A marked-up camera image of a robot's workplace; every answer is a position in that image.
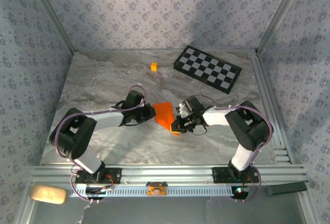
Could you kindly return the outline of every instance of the marble tabletop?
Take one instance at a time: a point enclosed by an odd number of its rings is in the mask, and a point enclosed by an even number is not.
[[[147,90],[151,105],[170,101],[173,108],[193,94],[205,94],[219,106],[251,101],[264,112],[256,78],[247,54],[208,51],[242,67],[229,95],[173,69],[182,50],[130,50],[106,53],[75,53],[61,94],[51,131],[69,108],[82,111],[107,109],[127,96],[131,85]],[[158,71],[150,65],[158,63]],[[205,98],[200,102],[210,105]],[[154,119],[134,127],[112,127],[93,133],[89,148],[106,164],[227,164],[238,142],[229,126],[212,126],[201,136],[191,133],[175,136]],[[46,143],[41,163],[66,162]],[[271,143],[259,153],[256,164],[273,164]]]

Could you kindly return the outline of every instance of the patterned wallpaper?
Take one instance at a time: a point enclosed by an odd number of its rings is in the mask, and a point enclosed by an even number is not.
[[[0,223],[12,223],[24,166],[37,165],[70,64],[37,0],[0,0]]]
[[[330,223],[330,0],[294,0],[262,56],[324,223]]]
[[[280,0],[50,0],[77,50],[254,48]]]

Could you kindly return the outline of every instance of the black and white checkerboard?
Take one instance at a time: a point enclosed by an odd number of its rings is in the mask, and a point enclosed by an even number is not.
[[[174,62],[174,69],[229,94],[242,68],[187,46]]]

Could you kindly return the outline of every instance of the sponge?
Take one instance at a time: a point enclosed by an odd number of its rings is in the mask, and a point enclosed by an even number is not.
[[[68,196],[68,190],[54,186],[35,184],[31,187],[29,196],[33,200],[62,204]]]

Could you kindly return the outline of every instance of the black mounting bracket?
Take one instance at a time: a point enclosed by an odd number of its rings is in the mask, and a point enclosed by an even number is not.
[[[248,167],[236,179],[229,173],[229,167],[213,167],[212,176],[214,184],[221,183],[244,183],[247,177],[250,177],[253,183],[259,183],[258,173],[256,169]]]
[[[99,178],[97,181],[93,179],[90,174],[86,171],[78,171],[77,177],[75,180],[76,184],[111,184],[111,179],[106,177],[106,175],[110,175],[113,179],[114,184],[120,184],[120,180],[122,177],[122,169],[114,168],[114,167],[105,167],[102,170],[103,177]]]

